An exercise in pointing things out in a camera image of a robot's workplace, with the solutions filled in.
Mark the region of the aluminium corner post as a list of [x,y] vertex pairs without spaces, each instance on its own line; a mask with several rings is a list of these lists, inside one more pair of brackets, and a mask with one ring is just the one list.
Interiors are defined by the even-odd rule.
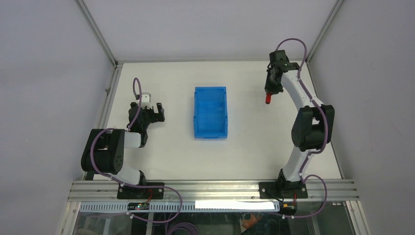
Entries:
[[94,20],[94,18],[92,16],[86,2],[84,0],[75,0],[75,3],[79,7],[80,12],[84,16],[88,26],[90,27],[91,32],[93,33],[93,35],[96,38],[98,44],[103,49],[105,55],[107,56],[107,58],[111,62],[112,66],[116,68],[117,65],[118,65],[118,62],[115,59],[114,54],[111,52],[111,49],[110,49],[108,43],[106,42],[101,30],[99,29],[96,21]]
[[327,18],[325,19],[323,26],[321,27],[314,43],[312,44],[309,53],[306,57],[306,62],[309,64],[314,55],[316,54],[317,50],[320,47],[320,44],[324,40],[326,34],[328,33],[329,29],[331,28],[331,25],[333,24],[334,20],[336,19],[336,16],[338,15],[341,7],[343,6],[345,0],[336,0],[333,7],[331,8]]

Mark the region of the aluminium frame rail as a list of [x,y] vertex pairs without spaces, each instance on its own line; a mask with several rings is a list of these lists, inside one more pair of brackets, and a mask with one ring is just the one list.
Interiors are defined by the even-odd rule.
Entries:
[[[273,180],[165,180],[164,189],[154,189],[153,193],[162,193],[163,202],[198,200],[237,200],[237,201],[272,201],[276,192]],[[360,197],[353,180],[309,179],[295,199],[299,202],[318,202],[326,198],[329,202],[359,201]],[[69,191],[69,202],[107,202],[118,200],[123,189],[118,183],[107,180],[74,181]]]

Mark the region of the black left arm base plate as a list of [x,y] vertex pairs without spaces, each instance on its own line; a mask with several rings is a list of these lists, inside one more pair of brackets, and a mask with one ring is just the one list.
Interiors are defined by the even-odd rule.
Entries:
[[135,188],[129,186],[119,186],[117,199],[147,200],[149,198],[161,200],[164,197],[163,182],[149,182],[150,188]]

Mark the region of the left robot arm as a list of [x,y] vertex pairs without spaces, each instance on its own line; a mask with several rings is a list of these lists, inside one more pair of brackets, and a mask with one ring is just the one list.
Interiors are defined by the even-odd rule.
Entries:
[[150,124],[165,121],[162,104],[157,103],[156,107],[155,112],[153,106],[141,107],[137,102],[132,102],[128,110],[132,127],[128,126],[127,130],[92,129],[81,157],[83,171],[100,174],[122,186],[128,186],[128,192],[134,198],[143,198],[148,186],[145,175],[124,162],[124,149],[145,147]]

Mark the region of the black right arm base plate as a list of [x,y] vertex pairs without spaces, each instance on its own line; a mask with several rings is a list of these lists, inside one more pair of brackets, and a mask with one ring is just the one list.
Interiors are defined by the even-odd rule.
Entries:
[[306,199],[308,192],[306,185],[296,182],[259,182],[259,195],[261,199]]

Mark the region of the left aluminium corner post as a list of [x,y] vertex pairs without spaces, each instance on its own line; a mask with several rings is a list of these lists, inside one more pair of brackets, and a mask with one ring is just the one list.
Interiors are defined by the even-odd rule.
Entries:
[[80,12],[84,16],[88,26],[90,27],[91,32],[93,33],[93,35],[96,38],[98,44],[103,49],[105,55],[107,56],[107,58],[111,62],[112,66],[116,68],[117,65],[118,65],[118,62],[115,59],[114,54],[111,52],[111,49],[110,49],[108,43],[106,42],[101,30],[99,29],[96,21],[94,20],[94,18],[92,16],[86,2],[84,0],[75,0],[75,3],[79,7]]

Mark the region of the right aluminium corner post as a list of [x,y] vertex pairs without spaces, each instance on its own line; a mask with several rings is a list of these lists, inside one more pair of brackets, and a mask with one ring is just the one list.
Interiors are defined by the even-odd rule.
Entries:
[[333,24],[334,20],[336,19],[336,16],[338,15],[341,7],[343,6],[345,0],[336,0],[333,7],[331,8],[327,18],[325,19],[323,26],[321,27],[314,43],[312,44],[309,53],[306,57],[306,62],[309,64],[314,55],[316,54],[317,50],[320,47],[320,44],[324,40],[326,34],[328,33],[329,29],[331,28],[331,25]]

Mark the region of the orange object below table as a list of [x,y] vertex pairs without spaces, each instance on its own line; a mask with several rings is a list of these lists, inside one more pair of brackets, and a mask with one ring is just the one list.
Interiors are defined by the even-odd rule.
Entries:
[[257,213],[245,213],[241,217],[241,228],[247,230],[262,219],[262,216]]

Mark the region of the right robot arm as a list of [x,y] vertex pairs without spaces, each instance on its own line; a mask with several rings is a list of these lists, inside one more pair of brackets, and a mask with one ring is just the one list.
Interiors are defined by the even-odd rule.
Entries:
[[311,158],[331,141],[335,109],[308,90],[300,77],[300,65],[290,62],[284,50],[271,52],[269,59],[265,103],[270,104],[273,95],[287,91],[298,112],[291,130],[293,151],[271,187],[281,198],[289,198],[306,193],[303,173]]

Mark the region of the red handled screwdriver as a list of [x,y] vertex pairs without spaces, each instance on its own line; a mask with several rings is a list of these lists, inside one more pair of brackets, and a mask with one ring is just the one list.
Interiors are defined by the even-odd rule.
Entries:
[[271,93],[266,93],[265,103],[270,104],[271,103],[271,98],[272,98],[272,94]]

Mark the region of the blue plastic bin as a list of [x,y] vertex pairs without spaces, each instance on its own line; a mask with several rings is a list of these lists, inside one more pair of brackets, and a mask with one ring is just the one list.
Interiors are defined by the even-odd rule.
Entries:
[[193,129],[196,139],[228,137],[226,87],[195,87]]

